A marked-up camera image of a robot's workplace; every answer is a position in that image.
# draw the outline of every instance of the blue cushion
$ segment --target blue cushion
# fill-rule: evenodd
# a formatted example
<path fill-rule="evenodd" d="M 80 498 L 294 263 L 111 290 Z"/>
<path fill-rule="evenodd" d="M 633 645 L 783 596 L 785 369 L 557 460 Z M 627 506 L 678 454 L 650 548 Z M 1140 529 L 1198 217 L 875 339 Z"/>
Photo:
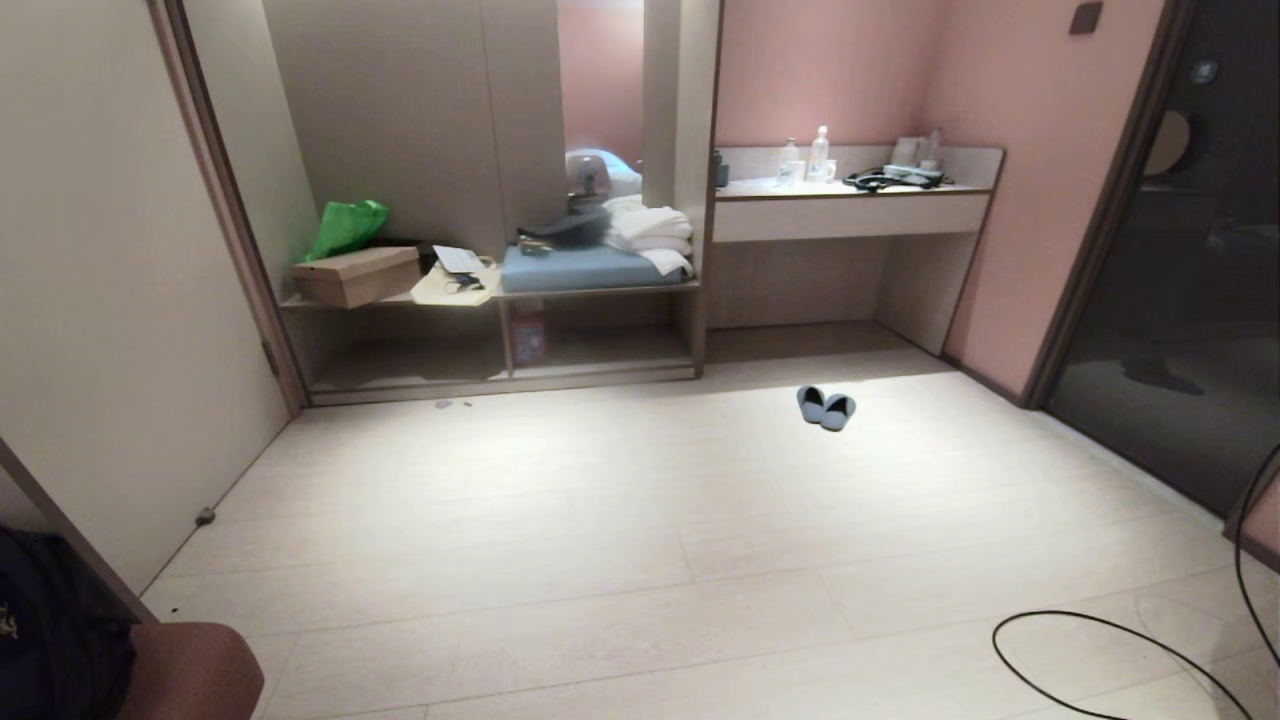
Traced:
<path fill-rule="evenodd" d="M 558 292 L 605 287 L 680 284 L 684 273 L 662 275 L 653 263 L 608 245 L 573 250 L 552 250 L 549 255 L 524 255 L 508 247 L 502 261 L 504 292 Z"/>

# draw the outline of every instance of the brown chair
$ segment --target brown chair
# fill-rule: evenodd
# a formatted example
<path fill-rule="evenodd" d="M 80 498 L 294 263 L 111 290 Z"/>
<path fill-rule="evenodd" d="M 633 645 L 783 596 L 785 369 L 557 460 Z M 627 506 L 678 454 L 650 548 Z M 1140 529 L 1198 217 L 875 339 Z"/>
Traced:
<path fill-rule="evenodd" d="M 262 669 L 225 625 L 134 625 L 138 660 L 119 720 L 248 720 Z"/>

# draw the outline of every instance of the wall switch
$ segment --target wall switch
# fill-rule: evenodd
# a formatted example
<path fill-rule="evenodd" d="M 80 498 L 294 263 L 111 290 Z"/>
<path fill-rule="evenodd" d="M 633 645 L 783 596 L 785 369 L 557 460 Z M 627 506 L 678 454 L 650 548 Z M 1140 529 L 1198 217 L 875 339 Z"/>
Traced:
<path fill-rule="evenodd" d="M 1080 3 L 1075 8 L 1075 17 L 1071 18 L 1070 35 L 1091 35 L 1098 29 L 1098 18 L 1102 17 L 1102 3 Z"/>

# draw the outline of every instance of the backpack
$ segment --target backpack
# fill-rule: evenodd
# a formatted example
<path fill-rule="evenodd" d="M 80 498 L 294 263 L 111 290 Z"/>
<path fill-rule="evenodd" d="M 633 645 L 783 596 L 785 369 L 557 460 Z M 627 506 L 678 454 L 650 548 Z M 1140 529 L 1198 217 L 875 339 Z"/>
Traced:
<path fill-rule="evenodd" d="M 67 541 L 0 527 L 0 717 L 111 720 L 133 660 L 129 621 Z"/>

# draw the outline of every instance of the folded towel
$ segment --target folded towel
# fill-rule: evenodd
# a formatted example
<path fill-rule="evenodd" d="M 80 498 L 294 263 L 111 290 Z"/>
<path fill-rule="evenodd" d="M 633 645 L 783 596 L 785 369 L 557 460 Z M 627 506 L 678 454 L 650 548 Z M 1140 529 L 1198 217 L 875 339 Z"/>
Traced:
<path fill-rule="evenodd" d="M 644 252 L 645 250 L 675 250 L 681 255 L 692 255 L 694 243 L 689 241 L 689 237 L 682 236 L 664 236 L 653 234 L 637 237 L 635 240 L 625 240 L 618 233 L 609 231 L 604 236 L 604 243 L 611 247 L 617 247 L 623 252 Z"/>
<path fill-rule="evenodd" d="M 694 266 L 689 264 L 689 260 L 684 255 L 675 250 L 641 250 L 639 255 L 653 263 L 653 266 L 658 268 L 658 272 L 663 275 L 669 275 L 676 270 L 684 269 L 687 277 L 694 277 Z"/>
<path fill-rule="evenodd" d="M 644 205 L 644 200 L 639 195 L 623 195 L 622 197 L 605 200 L 604 209 L 612 214 L 648 210 Z"/>
<path fill-rule="evenodd" d="M 649 208 L 613 215 L 613 229 L 625 240 L 643 234 L 675 234 L 685 227 L 692 232 L 689 218 L 671 208 Z"/>

